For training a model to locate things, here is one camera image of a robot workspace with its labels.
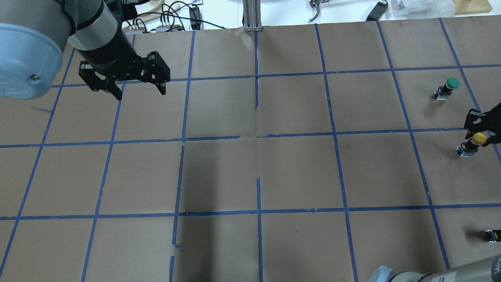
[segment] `green cap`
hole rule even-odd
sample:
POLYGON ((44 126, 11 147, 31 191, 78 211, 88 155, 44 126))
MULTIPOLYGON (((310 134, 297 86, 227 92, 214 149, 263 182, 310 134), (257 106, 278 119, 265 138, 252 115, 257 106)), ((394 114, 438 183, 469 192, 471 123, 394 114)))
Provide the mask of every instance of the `green cap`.
POLYGON ((447 79, 446 83, 447 83, 447 86, 449 86, 449 88, 452 88, 452 89, 459 88, 459 85, 460 85, 459 80, 457 80, 453 77, 447 79))

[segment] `yellow cap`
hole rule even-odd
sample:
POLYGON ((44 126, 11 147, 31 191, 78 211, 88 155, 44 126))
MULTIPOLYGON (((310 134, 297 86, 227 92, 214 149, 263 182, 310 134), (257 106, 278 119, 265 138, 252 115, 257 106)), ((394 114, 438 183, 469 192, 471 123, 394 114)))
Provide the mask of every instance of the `yellow cap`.
POLYGON ((475 133, 472 137, 471 140, 479 145, 483 145, 487 142, 487 137, 483 135, 482 133, 475 133))

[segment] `wooden block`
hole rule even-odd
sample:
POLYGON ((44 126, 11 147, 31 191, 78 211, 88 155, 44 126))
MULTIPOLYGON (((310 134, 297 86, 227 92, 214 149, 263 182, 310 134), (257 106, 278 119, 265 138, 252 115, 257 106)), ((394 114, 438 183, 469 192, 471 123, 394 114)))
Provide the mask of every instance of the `wooden block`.
POLYGON ((452 0, 456 6, 456 15, 488 13, 492 7, 488 0, 452 0))

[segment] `plastic bag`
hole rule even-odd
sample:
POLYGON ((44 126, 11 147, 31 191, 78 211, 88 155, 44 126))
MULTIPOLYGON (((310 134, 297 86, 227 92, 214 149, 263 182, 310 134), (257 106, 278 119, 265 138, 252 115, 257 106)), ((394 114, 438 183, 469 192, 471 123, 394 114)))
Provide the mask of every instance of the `plastic bag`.
POLYGON ((402 19, 453 17, 456 10, 452 0, 390 0, 393 15, 402 19))

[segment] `blue plastic part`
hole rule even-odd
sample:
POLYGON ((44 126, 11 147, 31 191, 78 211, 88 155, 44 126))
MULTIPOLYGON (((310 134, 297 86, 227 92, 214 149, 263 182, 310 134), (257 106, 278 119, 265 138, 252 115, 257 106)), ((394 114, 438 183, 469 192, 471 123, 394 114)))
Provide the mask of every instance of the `blue plastic part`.
POLYGON ((33 99, 49 91, 63 54, 42 33, 0 24, 0 97, 33 99))
POLYGON ((368 282, 388 282, 392 272, 393 270, 391 268, 380 266, 378 269, 376 269, 376 271, 372 273, 368 282))

